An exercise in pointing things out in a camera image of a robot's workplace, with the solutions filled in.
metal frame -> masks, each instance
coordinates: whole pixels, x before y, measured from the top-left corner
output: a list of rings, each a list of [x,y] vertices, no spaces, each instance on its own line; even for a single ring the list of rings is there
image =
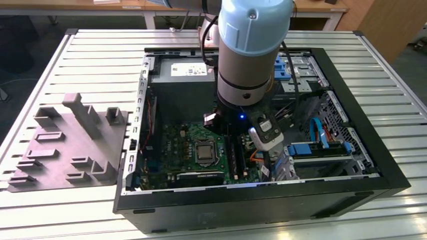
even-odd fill
[[[147,29],[155,30],[156,16],[185,16],[187,11],[145,11],[145,10],[51,10],[51,9],[0,9],[0,15],[35,15],[35,16],[141,16]],[[333,31],[343,16],[343,12],[299,12],[297,18],[325,18],[323,31]],[[199,12],[189,12],[189,16],[199,16]]]
[[[261,224],[272,220],[295,221],[336,217],[376,199],[380,195],[392,196],[411,186],[325,51],[321,48],[289,48],[289,50],[312,54],[333,91],[333,93],[328,91],[328,94],[332,101],[337,101],[335,102],[337,112],[344,120],[349,120],[348,123],[356,131],[353,137],[362,139],[359,141],[362,142],[360,149],[367,150],[375,167],[380,171],[380,177],[378,174],[368,174],[363,179],[359,179],[359,176],[348,176],[345,180],[337,181],[313,182],[312,179],[301,179],[131,191],[125,190],[125,187],[132,186],[133,177],[131,173],[135,172],[135,167],[131,166],[136,164],[139,157],[132,155],[124,159],[124,168],[121,169],[124,173],[119,177],[121,182],[117,182],[113,212],[124,215],[144,233],[228,227],[249,223]],[[163,52],[165,55],[164,52],[171,51],[169,48],[157,50],[159,53]],[[197,48],[181,48],[181,50],[175,48],[173,51],[195,52],[192,56],[200,56]],[[144,58],[143,81],[147,81],[149,77],[149,62],[151,60]],[[144,98],[139,97],[135,104],[136,109],[144,109],[140,107],[141,101],[144,101]],[[139,133],[137,127],[133,128],[135,134]],[[291,213],[285,211],[277,213],[281,206],[293,206],[296,203],[304,204],[307,207],[293,209]],[[259,209],[263,206],[272,207],[264,208],[263,214],[260,214]],[[215,213],[215,218],[203,217],[203,214],[208,212]],[[185,215],[185,218],[177,221],[176,216],[183,215]],[[204,223],[200,223],[197,218],[205,218]]]
[[[29,116],[39,104],[55,104],[57,93],[76,91],[95,101],[97,111],[111,102],[133,111],[129,100],[135,99],[144,48],[197,47],[197,43],[195,30],[81,29],[67,35],[0,147],[0,190],[8,187],[19,159],[11,156],[25,152],[28,143],[20,141],[32,137],[31,127],[37,126]],[[325,49],[411,188],[336,218],[149,236],[112,213],[116,186],[25,193],[3,190],[0,239],[422,239],[427,234],[427,118],[414,104],[416,96],[398,87],[406,84],[387,73],[390,65],[352,32],[289,31],[285,43],[293,48]]]

motherboard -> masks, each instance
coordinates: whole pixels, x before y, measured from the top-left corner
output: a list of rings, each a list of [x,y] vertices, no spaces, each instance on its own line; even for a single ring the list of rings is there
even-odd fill
[[[225,138],[201,123],[163,125],[159,160],[145,160],[147,181],[141,181],[141,188],[168,189],[177,183],[179,187],[197,187],[212,185],[212,181],[217,185],[259,182],[259,165],[249,161],[256,150],[249,135],[243,134],[236,140],[243,152],[239,159],[228,158],[231,146]]]

wooden table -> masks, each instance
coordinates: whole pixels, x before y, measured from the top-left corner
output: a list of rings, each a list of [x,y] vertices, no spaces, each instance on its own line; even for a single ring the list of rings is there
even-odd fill
[[[297,18],[325,18],[324,31],[333,31],[348,7],[323,0],[296,0]],[[0,15],[41,16],[144,16],[147,29],[156,29],[155,16],[184,16],[184,9],[171,9],[145,0],[121,0],[115,4],[93,4],[92,0],[0,0]]]

blue latch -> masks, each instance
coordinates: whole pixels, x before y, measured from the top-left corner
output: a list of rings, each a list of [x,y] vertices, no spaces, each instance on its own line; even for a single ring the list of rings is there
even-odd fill
[[[273,62],[273,70],[277,71],[284,69],[285,69],[284,62],[281,61],[280,56],[277,55]]]
[[[351,154],[353,152],[353,148],[352,148],[351,143],[344,141],[343,146],[344,146],[347,153]]]
[[[281,61],[280,56],[275,58],[273,62],[273,80],[275,81],[288,81],[291,80],[291,75],[285,70],[285,63]]]
[[[296,153],[295,153],[293,145],[287,146],[287,152],[291,156],[295,156]]]
[[[297,155],[311,155],[312,150],[307,143],[292,144],[295,152]]]

label sticker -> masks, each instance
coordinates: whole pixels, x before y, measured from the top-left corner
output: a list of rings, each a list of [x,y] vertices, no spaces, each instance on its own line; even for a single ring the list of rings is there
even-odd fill
[[[171,76],[207,76],[208,69],[204,62],[181,62],[173,63],[171,66]]]
[[[140,6],[123,6],[123,9],[141,9]]]
[[[268,177],[269,175],[269,170],[267,169],[267,167],[263,165],[260,168],[261,173]]]

